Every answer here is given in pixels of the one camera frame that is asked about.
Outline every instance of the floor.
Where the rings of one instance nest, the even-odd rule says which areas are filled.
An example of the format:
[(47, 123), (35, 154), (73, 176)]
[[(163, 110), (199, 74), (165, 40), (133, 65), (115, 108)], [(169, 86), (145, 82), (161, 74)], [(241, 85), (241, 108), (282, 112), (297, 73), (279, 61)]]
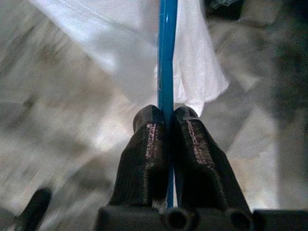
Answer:
[[(0, 204), (53, 190), (41, 230), (88, 230), (112, 193), (133, 104), (25, 0), (0, 2)], [(268, 25), (207, 19), (228, 90), (201, 119), (251, 209), (308, 209), (308, 42), (299, 5)]]

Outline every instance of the tiled floor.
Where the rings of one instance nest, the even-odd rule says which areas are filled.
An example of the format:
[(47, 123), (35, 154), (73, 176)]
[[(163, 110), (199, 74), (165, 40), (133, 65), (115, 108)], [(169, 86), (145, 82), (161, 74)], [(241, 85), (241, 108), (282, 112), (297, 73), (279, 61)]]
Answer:
[[(41, 229), (88, 230), (141, 106), (26, 1), (1, 1), (0, 21), (0, 203), (18, 214), (49, 185)], [(201, 119), (251, 209), (307, 209), (307, 23), (291, 7), (267, 27), (208, 25), (230, 87)]]

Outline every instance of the white fabric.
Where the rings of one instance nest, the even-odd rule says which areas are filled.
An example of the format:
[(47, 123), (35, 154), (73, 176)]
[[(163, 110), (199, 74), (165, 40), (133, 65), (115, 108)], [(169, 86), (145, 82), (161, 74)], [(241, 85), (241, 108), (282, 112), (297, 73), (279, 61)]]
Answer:
[[(158, 0), (29, 0), (78, 42), (134, 103), (155, 103)], [(174, 100), (201, 114), (228, 87), (199, 0), (179, 0)]]

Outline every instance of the screw hole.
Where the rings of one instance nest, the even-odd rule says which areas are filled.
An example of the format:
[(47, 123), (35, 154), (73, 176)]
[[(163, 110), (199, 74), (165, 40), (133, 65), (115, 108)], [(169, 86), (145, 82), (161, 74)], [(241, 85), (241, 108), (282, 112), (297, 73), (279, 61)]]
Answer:
[(187, 219), (181, 212), (174, 211), (168, 215), (168, 222), (172, 228), (180, 230), (186, 226)]
[(236, 212), (231, 215), (232, 224), (241, 230), (248, 230), (250, 228), (249, 219), (242, 213)]

